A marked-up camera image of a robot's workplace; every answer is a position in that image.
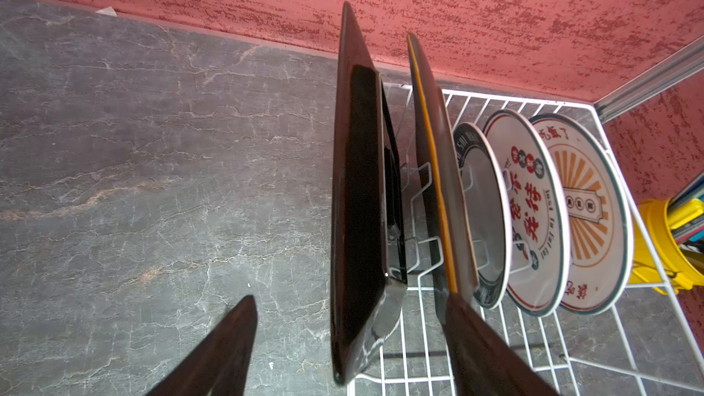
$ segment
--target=red wall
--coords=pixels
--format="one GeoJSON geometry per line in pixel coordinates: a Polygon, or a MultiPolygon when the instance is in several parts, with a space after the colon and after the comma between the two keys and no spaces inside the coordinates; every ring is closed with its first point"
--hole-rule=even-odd
{"type": "MultiPolygon", "coordinates": [[[[636,202],[677,194],[704,171],[704,72],[604,125],[636,202]]],[[[704,287],[679,294],[704,349],[704,287]]]]}
{"type": "MultiPolygon", "coordinates": [[[[337,51],[344,0],[68,0],[337,51]]],[[[704,34],[703,0],[350,0],[375,59],[596,100],[704,34]]]]}

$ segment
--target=gray marble surface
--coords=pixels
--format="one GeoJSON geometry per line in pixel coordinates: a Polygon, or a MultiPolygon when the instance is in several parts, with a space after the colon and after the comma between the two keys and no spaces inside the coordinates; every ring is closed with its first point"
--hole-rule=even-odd
{"type": "MultiPolygon", "coordinates": [[[[330,365],[335,81],[332,59],[0,0],[0,395],[144,394],[248,294],[259,326],[246,393],[343,394],[330,365]]],[[[390,100],[400,119],[403,95],[390,100]]],[[[440,354],[432,373],[447,374],[432,293],[422,294],[440,354]]],[[[619,308],[641,371],[700,383],[664,297],[630,290],[619,308]]],[[[525,357],[517,310],[508,299],[504,309],[525,357]]],[[[419,310],[409,293],[409,375],[425,374],[419,310]]],[[[611,313],[559,315],[572,356],[628,367],[611,313]]],[[[487,321],[501,331],[497,311],[487,321]]],[[[559,363],[556,325],[543,322],[559,363]]],[[[538,321],[526,327],[534,364],[547,365],[538,321]]],[[[401,345],[397,330],[387,377],[403,377],[401,345]]],[[[633,378],[575,375],[582,395],[638,394],[633,378]]],[[[567,371],[557,378],[575,394],[567,371]]],[[[357,393],[381,387],[357,380],[357,393]]],[[[429,394],[427,383],[409,393],[429,394]]]]}

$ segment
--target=yellow container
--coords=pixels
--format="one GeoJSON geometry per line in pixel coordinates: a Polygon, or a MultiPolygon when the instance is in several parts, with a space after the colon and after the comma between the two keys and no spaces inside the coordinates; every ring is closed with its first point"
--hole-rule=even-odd
{"type": "MultiPolygon", "coordinates": [[[[670,200],[647,200],[638,206],[638,211],[643,216],[643,221],[648,228],[650,238],[656,246],[664,270],[670,278],[670,283],[676,293],[680,289],[691,289],[694,286],[704,286],[704,274],[695,268],[672,238],[670,227],[667,225],[667,205],[670,200]]],[[[643,239],[641,230],[635,226],[635,248],[633,258],[633,271],[629,283],[660,283],[663,280],[657,273],[655,262],[650,256],[650,251],[643,239]]]]}

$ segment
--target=white plate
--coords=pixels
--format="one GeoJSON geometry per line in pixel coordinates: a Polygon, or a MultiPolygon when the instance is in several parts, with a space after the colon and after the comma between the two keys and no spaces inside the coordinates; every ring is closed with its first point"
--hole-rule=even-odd
{"type": "Polygon", "coordinates": [[[506,292],[511,263],[506,185],[496,156],[479,127],[462,123],[455,128],[453,139],[480,274],[474,298],[482,307],[493,309],[506,292]]]}
{"type": "Polygon", "coordinates": [[[555,162],[568,206],[572,266],[562,306],[582,314],[607,310],[623,293],[633,265],[633,222],[617,173],[594,138],[558,114],[531,119],[555,162]]]}
{"type": "Polygon", "coordinates": [[[548,315],[560,304],[568,279],[569,225],[560,178],[538,132],[523,115],[494,112],[484,135],[508,191],[514,240],[508,293],[528,314],[548,315]]]}

